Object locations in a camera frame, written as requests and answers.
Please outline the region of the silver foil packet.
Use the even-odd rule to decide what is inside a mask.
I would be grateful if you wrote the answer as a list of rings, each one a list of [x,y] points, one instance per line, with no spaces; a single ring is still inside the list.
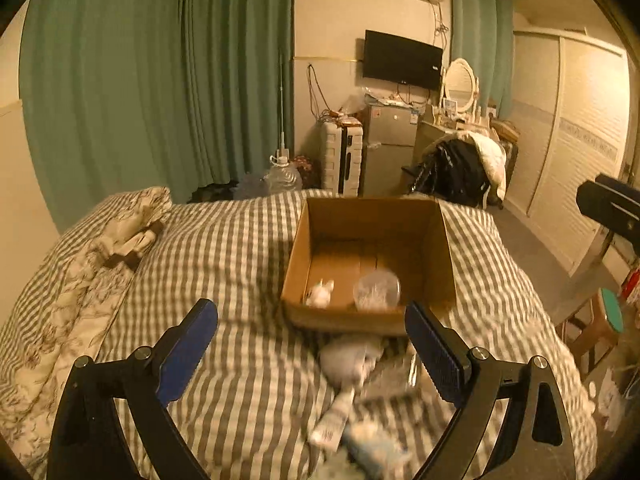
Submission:
[[[419,357],[414,353],[379,362],[356,394],[356,403],[387,401],[417,393],[422,368]]]

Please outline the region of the clear round plastic container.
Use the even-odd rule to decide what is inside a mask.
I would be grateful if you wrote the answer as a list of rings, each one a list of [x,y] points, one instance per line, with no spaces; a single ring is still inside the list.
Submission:
[[[363,275],[352,288],[352,296],[359,311],[395,309],[400,300],[398,277],[386,270],[376,270]]]

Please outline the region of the green curtain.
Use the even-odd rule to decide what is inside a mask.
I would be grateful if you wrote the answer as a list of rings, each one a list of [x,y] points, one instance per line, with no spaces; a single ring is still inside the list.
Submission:
[[[512,108],[513,0],[450,0],[450,56],[480,78],[481,107],[506,118]]]
[[[18,82],[55,226],[264,171],[293,140],[293,39],[293,0],[29,0]]]

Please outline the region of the light blue packet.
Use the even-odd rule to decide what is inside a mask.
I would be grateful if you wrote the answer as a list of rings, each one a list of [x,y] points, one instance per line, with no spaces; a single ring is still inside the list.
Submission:
[[[374,420],[350,422],[342,442],[369,479],[393,479],[411,460],[411,453]]]

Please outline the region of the green curtain right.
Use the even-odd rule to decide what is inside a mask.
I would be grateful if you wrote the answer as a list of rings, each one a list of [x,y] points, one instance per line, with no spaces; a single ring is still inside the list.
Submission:
[[[513,0],[450,0],[450,56],[480,78],[481,107],[506,118],[512,108]]]

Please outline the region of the white suitcase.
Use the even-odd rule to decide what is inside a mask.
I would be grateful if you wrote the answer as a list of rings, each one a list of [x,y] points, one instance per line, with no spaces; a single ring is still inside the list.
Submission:
[[[325,122],[320,133],[322,188],[334,194],[357,196],[363,149],[363,126],[355,117]]]

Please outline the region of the silver mini fridge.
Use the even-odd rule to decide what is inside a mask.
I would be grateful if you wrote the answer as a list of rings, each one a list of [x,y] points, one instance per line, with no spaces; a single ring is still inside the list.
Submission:
[[[362,112],[363,150],[360,194],[401,194],[402,168],[409,167],[416,142],[412,110],[371,104]]]

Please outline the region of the grey checked duvet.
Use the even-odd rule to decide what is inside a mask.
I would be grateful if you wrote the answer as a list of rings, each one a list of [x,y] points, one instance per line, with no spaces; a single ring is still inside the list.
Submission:
[[[307,437],[334,391],[316,354],[328,336],[285,321],[280,290],[306,198],[284,193],[242,202],[172,204],[142,258],[96,356],[126,358],[155,344],[200,298],[213,300],[219,327],[186,393],[169,413],[212,479],[303,479],[323,454]],[[440,202],[457,305],[442,324],[497,359],[551,364],[573,440],[576,478],[597,463],[593,404],[570,350],[516,264],[488,212]],[[375,419],[408,448],[394,479],[411,479],[434,448],[454,407],[437,393],[358,406],[352,420]]]

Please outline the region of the wooden stool green seat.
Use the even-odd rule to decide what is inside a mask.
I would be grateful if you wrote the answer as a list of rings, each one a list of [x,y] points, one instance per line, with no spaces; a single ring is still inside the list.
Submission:
[[[599,288],[555,326],[555,331],[570,349],[580,377],[585,379],[617,346],[624,331],[616,293]]]

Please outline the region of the black wall television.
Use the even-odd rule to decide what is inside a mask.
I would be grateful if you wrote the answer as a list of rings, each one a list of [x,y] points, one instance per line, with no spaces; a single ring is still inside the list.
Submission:
[[[438,90],[442,81],[442,48],[406,37],[366,30],[362,76]]]

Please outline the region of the floral patterned pillow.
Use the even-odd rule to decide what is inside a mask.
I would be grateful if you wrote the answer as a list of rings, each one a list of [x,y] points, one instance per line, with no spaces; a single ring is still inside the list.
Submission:
[[[47,455],[66,378],[96,358],[172,206],[154,186],[107,197],[43,259],[1,329],[1,434],[26,467]]]

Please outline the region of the clear water jug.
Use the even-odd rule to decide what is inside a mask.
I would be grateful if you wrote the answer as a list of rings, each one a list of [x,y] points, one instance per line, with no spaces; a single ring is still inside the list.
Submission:
[[[302,177],[288,156],[270,157],[270,168],[265,175],[265,182],[270,195],[303,189]]]

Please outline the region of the cream lace cloth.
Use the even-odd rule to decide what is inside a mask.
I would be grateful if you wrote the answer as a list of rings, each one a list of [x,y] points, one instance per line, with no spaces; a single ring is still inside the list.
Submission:
[[[318,281],[317,284],[311,286],[311,288],[307,292],[307,296],[305,299],[305,304],[307,307],[325,309],[329,307],[332,299],[332,294],[334,291],[335,282],[333,280],[329,281]]]

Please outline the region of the white tube with label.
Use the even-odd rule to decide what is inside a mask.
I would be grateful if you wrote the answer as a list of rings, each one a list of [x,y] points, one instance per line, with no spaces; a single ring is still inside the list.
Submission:
[[[333,400],[329,409],[321,416],[318,424],[309,436],[311,445],[320,450],[334,453],[342,440],[346,424],[352,414],[355,390],[341,391]]]

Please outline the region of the white louvred wardrobe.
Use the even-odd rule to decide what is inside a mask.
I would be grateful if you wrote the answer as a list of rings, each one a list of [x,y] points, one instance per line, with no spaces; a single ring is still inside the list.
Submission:
[[[577,32],[514,32],[512,107],[520,135],[506,206],[568,273],[598,234],[578,210],[579,185],[617,177],[629,130],[624,49]]]

